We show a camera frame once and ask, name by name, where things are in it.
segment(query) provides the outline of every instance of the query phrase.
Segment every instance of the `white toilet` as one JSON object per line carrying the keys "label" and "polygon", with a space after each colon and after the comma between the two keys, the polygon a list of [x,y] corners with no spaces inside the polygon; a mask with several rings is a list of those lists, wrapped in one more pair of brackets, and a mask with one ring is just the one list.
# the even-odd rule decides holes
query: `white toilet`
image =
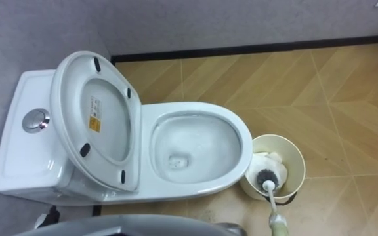
{"label": "white toilet", "polygon": [[251,135],[202,102],[141,105],[105,58],[76,52],[22,74],[0,145],[0,193],[54,205],[197,197],[247,170]]}

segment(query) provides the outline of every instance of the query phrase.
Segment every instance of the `yellow label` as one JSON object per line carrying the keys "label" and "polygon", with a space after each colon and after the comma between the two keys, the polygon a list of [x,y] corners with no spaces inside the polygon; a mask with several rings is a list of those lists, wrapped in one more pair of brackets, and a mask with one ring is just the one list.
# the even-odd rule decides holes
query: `yellow label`
{"label": "yellow label", "polygon": [[98,119],[90,116],[90,123],[89,123],[89,128],[90,129],[92,129],[92,130],[94,130],[96,132],[100,132],[100,126],[101,126],[101,124],[102,123]]}
{"label": "yellow label", "polygon": [[91,96],[90,99],[90,123],[89,128],[96,132],[100,132],[100,126],[102,125],[102,102]]}

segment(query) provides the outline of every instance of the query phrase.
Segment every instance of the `toilet lid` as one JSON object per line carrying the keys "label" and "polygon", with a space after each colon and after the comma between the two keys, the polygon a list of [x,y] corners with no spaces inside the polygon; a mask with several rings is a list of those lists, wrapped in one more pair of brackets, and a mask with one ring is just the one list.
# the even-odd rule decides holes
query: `toilet lid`
{"label": "toilet lid", "polygon": [[140,109],[135,89],[101,55],[75,52],[56,69],[53,124],[70,160],[102,186],[137,188]]}

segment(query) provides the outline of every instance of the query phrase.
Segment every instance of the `gray wall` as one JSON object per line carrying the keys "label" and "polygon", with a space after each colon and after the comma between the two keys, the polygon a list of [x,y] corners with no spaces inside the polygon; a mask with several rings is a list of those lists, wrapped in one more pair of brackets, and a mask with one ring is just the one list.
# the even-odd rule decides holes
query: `gray wall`
{"label": "gray wall", "polygon": [[[75,50],[135,54],[378,35],[376,0],[0,0],[0,137],[20,74]],[[0,235],[49,207],[0,195]],[[64,220],[91,208],[63,208]]]}
{"label": "gray wall", "polygon": [[[31,69],[54,69],[76,50],[109,57],[78,1],[0,0],[0,138],[20,74]],[[34,225],[48,205],[0,195],[0,235],[12,235]],[[61,208],[61,219],[90,216],[92,207]]]}
{"label": "gray wall", "polygon": [[111,54],[378,35],[377,0],[107,2],[94,9]]}

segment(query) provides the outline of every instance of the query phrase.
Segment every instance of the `baseboard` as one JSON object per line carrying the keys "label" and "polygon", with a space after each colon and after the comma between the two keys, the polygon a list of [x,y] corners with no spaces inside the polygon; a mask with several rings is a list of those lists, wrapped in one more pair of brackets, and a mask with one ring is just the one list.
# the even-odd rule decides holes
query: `baseboard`
{"label": "baseboard", "polygon": [[93,216],[100,216],[102,214],[102,206],[95,205],[93,206]]}
{"label": "baseboard", "polygon": [[299,49],[318,49],[325,47],[340,47],[351,45],[365,45],[378,43],[378,36],[355,37],[346,39],[323,39],[292,43],[272,43],[266,45],[247,45],[237,47],[223,47],[215,49],[182,50],[175,52],[153,52],[143,54],[128,54],[112,56],[112,64],[117,62],[136,62],[147,60],[169,60],[181,58],[198,58],[206,56],[227,56],[235,54],[250,54],[260,52],[280,52]]}

